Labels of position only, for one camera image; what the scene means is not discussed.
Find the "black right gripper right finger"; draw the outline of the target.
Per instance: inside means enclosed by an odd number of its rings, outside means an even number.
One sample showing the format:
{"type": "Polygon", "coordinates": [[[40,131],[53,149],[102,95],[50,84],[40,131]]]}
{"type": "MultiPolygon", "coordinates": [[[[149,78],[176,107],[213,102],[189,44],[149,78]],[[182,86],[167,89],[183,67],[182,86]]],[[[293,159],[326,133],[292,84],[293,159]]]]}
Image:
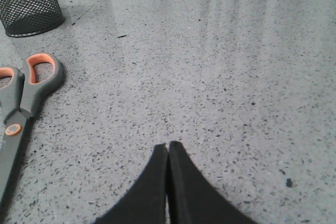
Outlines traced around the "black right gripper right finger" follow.
{"type": "Polygon", "coordinates": [[[171,223],[255,223],[204,178],[181,142],[170,143],[169,179],[171,223]]]}

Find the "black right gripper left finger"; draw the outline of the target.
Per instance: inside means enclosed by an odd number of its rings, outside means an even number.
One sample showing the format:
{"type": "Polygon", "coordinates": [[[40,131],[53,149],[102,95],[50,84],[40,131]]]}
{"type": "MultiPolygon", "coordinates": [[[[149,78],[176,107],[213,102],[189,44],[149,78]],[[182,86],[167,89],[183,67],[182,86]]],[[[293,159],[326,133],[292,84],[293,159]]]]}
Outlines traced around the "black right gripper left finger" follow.
{"type": "Polygon", "coordinates": [[[156,145],[133,186],[95,223],[165,223],[166,170],[166,146],[156,145]]]}

